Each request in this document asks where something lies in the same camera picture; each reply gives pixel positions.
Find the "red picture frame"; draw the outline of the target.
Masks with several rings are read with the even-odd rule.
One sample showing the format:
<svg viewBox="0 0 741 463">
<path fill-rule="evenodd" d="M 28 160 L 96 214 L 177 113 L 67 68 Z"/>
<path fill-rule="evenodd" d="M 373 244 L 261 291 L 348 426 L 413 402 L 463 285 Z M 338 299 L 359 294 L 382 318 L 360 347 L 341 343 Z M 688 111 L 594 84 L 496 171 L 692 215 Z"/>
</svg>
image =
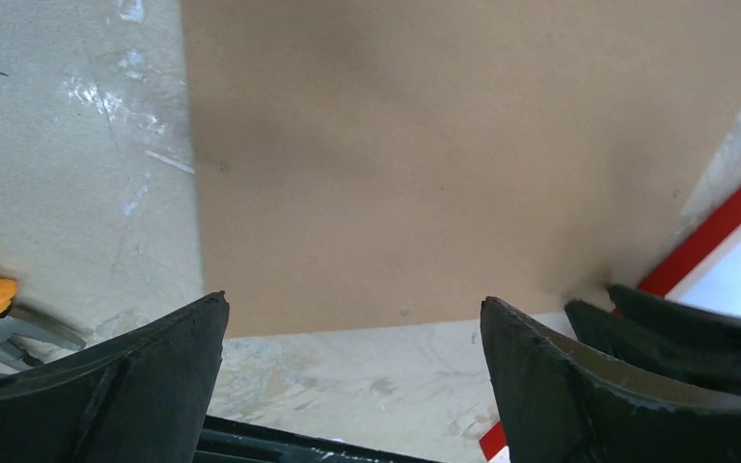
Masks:
<svg viewBox="0 0 741 463">
<path fill-rule="evenodd" d="M 667 298 L 667 294 L 741 224 L 741 186 L 689 234 L 634 288 Z M 611 314 L 620 317 L 616 307 Z M 500 420 L 500 431 L 506 433 Z"/>
</svg>

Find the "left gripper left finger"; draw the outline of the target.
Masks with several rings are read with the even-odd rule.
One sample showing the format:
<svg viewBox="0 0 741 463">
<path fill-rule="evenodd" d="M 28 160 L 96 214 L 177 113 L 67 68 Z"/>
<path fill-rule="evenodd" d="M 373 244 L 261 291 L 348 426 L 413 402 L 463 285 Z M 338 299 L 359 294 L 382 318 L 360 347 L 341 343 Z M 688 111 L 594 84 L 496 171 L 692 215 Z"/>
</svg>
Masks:
<svg viewBox="0 0 741 463">
<path fill-rule="evenodd" d="M 189 462 L 230 307 L 210 293 L 50 364 L 0 378 L 0 462 Z"/>
</svg>

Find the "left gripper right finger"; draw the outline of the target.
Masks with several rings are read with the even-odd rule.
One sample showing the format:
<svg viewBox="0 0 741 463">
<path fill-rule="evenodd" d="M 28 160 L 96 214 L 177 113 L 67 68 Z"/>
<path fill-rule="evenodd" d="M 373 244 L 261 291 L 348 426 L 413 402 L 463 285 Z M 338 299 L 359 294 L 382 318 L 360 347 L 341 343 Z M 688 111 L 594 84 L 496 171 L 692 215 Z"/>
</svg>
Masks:
<svg viewBox="0 0 741 463">
<path fill-rule="evenodd" d="M 514 462 L 741 462 L 741 395 L 637 368 L 493 296 L 480 333 Z"/>
</svg>

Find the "brown cardboard backing board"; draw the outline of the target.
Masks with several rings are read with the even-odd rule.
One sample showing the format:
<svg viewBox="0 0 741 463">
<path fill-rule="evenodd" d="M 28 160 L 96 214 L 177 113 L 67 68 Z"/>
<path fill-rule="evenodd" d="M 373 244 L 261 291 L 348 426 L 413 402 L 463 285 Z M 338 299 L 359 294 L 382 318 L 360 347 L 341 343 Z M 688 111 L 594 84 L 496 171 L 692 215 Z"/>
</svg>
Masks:
<svg viewBox="0 0 741 463">
<path fill-rule="evenodd" d="M 632 283 L 741 109 L 741 1 L 185 1 L 181 21 L 230 337 Z"/>
</svg>

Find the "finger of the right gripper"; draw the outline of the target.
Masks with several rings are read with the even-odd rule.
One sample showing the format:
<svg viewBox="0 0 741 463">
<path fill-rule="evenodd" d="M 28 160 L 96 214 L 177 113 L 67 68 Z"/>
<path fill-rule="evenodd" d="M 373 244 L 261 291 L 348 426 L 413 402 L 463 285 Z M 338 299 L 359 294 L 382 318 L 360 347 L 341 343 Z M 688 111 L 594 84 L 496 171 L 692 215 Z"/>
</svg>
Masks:
<svg viewBox="0 0 741 463">
<path fill-rule="evenodd" d="M 719 392 L 741 395 L 741 351 L 686 347 L 582 301 L 564 311 L 578 341 L 630 365 Z"/>
<path fill-rule="evenodd" d="M 741 318 L 707 312 L 630 286 L 612 284 L 608 294 L 624 320 L 697 349 L 741 351 Z"/>
</svg>

